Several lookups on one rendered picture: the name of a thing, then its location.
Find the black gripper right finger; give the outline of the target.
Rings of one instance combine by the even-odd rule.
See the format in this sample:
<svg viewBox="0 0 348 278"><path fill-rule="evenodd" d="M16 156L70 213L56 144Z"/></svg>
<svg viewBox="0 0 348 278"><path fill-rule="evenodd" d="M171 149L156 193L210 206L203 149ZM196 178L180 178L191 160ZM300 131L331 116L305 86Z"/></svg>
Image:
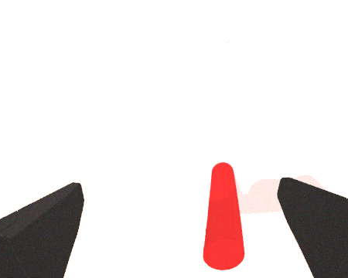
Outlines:
<svg viewBox="0 0 348 278"><path fill-rule="evenodd" d="M348 198L292 177L277 198L313 278L348 278Z"/></svg>

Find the red peg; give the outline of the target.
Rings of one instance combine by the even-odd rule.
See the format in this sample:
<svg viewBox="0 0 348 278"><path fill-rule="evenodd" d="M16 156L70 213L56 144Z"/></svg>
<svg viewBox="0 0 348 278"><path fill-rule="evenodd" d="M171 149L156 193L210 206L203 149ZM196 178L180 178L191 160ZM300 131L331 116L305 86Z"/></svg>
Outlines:
<svg viewBox="0 0 348 278"><path fill-rule="evenodd" d="M211 170L209 209L203 259L215 270L236 268L244 259L244 243L236 180L228 163Z"/></svg>

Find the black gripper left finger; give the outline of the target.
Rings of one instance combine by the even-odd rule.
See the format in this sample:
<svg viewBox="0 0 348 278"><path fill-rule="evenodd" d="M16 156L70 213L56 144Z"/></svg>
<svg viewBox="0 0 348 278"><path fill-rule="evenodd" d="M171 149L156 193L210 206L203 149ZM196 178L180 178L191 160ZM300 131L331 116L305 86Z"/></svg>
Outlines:
<svg viewBox="0 0 348 278"><path fill-rule="evenodd" d="M0 219L0 278L64 278L82 210L72 182Z"/></svg>

